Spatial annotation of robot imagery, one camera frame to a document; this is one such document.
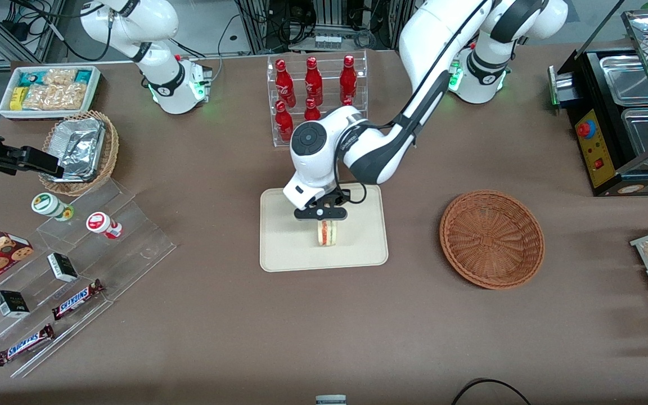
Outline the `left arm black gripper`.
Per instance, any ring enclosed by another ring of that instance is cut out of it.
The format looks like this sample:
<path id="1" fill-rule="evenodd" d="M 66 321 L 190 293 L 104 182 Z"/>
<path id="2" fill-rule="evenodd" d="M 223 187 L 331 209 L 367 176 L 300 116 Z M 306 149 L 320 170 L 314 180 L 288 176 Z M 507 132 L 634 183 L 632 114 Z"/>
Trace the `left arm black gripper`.
<path id="1" fill-rule="evenodd" d="M 350 189 L 336 188 L 316 200 L 314 207 L 295 209 L 295 219 L 298 221 L 324 221 L 326 220 L 325 209 L 327 209 L 328 221 L 343 221 L 348 216 L 343 205 L 349 203 L 351 199 L 352 191 Z"/>

